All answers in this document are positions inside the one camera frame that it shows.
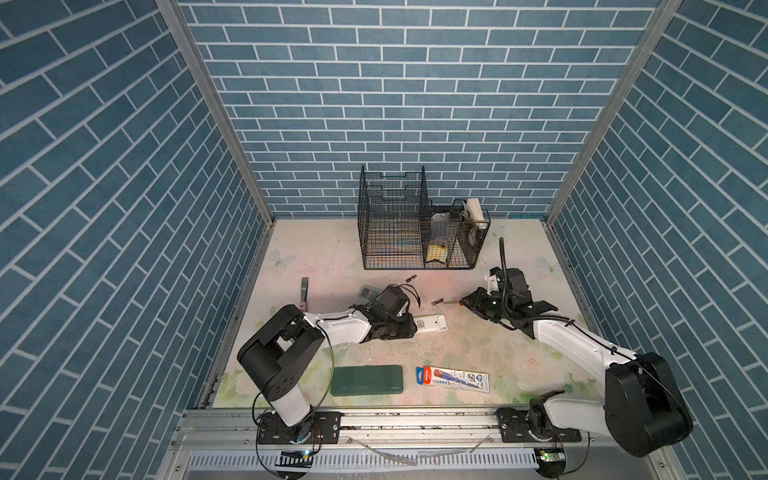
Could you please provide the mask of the grey remote with teal buttons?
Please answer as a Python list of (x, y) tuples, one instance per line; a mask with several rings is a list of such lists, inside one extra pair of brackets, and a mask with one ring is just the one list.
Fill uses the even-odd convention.
[(374, 300), (381, 293), (382, 293), (381, 289), (378, 289), (376, 287), (372, 287), (369, 285), (363, 285), (358, 293), (358, 299), (361, 302), (367, 303), (371, 300)]

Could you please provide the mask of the white remote control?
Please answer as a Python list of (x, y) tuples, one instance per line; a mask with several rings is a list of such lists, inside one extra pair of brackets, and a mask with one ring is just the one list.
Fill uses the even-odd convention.
[(448, 329), (447, 320), (443, 314), (418, 316), (414, 318), (414, 321), (419, 334), (443, 332)]

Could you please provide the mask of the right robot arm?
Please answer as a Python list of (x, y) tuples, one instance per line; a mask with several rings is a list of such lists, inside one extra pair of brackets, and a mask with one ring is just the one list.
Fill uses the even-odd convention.
[(530, 400), (526, 422), (533, 437), (548, 441), (564, 430), (597, 433), (643, 457), (692, 433), (689, 409), (663, 357), (617, 346), (558, 314), (555, 305), (534, 300), (521, 270), (492, 269), (486, 286), (459, 303), (484, 320), (554, 348), (597, 381), (597, 399), (554, 390)]

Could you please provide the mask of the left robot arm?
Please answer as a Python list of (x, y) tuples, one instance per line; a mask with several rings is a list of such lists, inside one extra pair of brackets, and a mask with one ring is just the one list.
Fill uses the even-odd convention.
[(404, 286), (391, 284), (344, 312), (313, 314), (285, 305), (242, 345), (237, 361), (283, 424), (301, 425), (315, 408), (299, 380), (318, 350), (414, 337), (417, 324), (410, 303)]

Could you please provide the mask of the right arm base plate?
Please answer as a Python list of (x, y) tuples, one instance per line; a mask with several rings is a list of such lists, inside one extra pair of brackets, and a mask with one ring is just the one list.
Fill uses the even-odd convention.
[(555, 427), (538, 410), (518, 410), (502, 407), (495, 411), (504, 443), (556, 442), (578, 443), (582, 441), (579, 430)]

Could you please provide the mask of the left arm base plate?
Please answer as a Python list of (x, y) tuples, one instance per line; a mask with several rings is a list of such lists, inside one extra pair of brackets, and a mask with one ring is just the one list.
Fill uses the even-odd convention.
[(273, 411), (265, 411), (257, 419), (260, 421), (257, 435), (259, 444), (287, 445), (314, 442), (325, 445), (338, 443), (342, 414), (338, 411), (318, 411), (312, 418), (302, 420), (294, 426), (287, 426)]

